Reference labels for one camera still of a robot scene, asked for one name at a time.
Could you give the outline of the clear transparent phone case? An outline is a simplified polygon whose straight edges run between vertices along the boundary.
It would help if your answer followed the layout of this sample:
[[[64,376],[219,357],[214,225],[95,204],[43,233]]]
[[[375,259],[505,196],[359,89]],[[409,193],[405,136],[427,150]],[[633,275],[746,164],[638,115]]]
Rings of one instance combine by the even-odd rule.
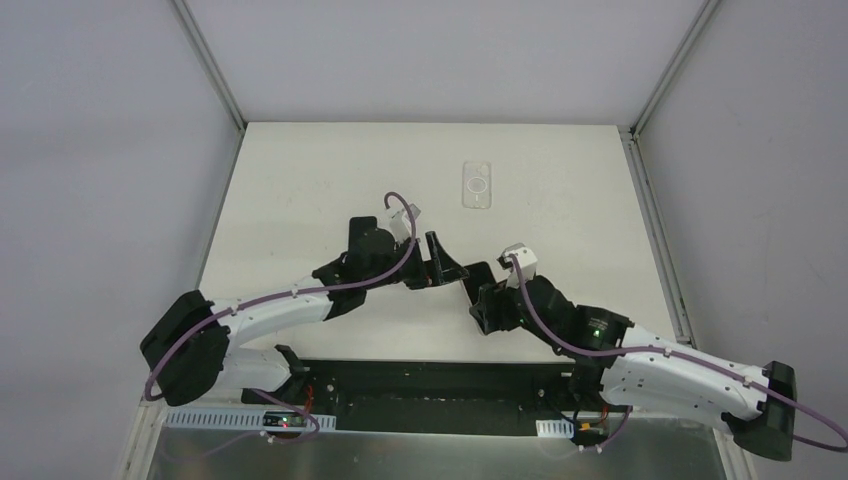
[[[462,171],[462,205],[486,210],[492,206],[492,168],[489,162],[467,161]]]

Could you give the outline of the black phone with pink edge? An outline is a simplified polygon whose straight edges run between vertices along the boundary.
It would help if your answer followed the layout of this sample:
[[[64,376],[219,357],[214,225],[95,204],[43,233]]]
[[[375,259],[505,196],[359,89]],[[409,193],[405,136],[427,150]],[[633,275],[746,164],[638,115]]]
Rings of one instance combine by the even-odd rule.
[[[473,305],[479,301],[480,289],[495,285],[496,280],[490,264],[486,261],[465,265],[464,269],[467,276],[462,280],[462,285],[470,304]]]

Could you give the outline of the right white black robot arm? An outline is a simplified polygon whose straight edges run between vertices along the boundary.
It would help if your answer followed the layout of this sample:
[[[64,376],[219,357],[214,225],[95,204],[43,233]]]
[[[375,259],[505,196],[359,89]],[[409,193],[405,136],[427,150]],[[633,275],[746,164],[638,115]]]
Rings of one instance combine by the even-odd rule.
[[[574,360],[569,400],[583,410],[604,402],[671,414],[732,436],[742,449],[787,462],[795,410],[759,391],[797,397],[794,369],[723,360],[678,344],[600,307],[578,305],[545,277],[510,287],[489,274],[463,287],[483,334],[523,328]]]

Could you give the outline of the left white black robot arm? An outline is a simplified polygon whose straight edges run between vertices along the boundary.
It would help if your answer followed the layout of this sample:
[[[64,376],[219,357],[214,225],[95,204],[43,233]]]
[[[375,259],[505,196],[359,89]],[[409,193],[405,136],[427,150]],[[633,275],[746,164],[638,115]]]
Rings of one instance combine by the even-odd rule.
[[[244,301],[208,300],[198,290],[180,295],[140,343],[153,376],[145,397],[182,406],[214,389],[259,389],[293,404],[305,390],[293,356],[277,347],[249,349],[247,343],[346,315],[375,288],[402,283],[420,290],[468,276],[435,232],[424,241],[398,241],[376,218],[354,217],[346,251],[282,292]]]

